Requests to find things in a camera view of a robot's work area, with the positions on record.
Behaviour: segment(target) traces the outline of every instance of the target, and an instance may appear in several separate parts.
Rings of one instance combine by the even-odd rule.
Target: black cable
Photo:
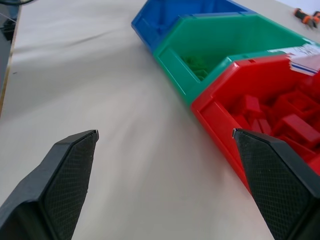
[[[0,4],[7,5],[7,6],[21,6],[25,4],[29,4],[33,2],[34,0],[0,0]]]

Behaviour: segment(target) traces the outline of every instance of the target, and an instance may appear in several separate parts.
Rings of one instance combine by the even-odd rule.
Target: green plastic piece
[[[267,50],[305,43],[259,14],[192,16],[180,18],[153,56],[191,105],[233,61],[283,54]]]

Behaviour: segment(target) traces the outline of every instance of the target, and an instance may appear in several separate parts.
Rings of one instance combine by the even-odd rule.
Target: white table surface
[[[288,6],[237,2],[320,39]],[[74,240],[272,240],[251,195],[131,29],[143,4],[22,8],[0,119],[0,204],[55,142],[98,129]]]

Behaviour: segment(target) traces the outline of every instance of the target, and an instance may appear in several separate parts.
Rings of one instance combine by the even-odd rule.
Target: screwdriver
[[[320,12],[316,11],[313,16],[304,13],[301,8],[294,10],[294,16],[301,20],[303,24],[308,25],[310,28],[316,28],[320,20]]]

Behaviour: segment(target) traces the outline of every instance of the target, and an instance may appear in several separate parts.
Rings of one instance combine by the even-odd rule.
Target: plastic bin
[[[249,190],[234,128],[287,142],[320,175],[319,92],[320,73],[291,70],[287,55],[258,57],[232,63],[191,109]]]
[[[231,0],[148,0],[132,22],[132,28],[153,52],[170,33],[179,16],[254,13]]]
[[[283,54],[267,50],[308,42],[257,14],[186,17],[153,55],[190,105],[233,61]]]

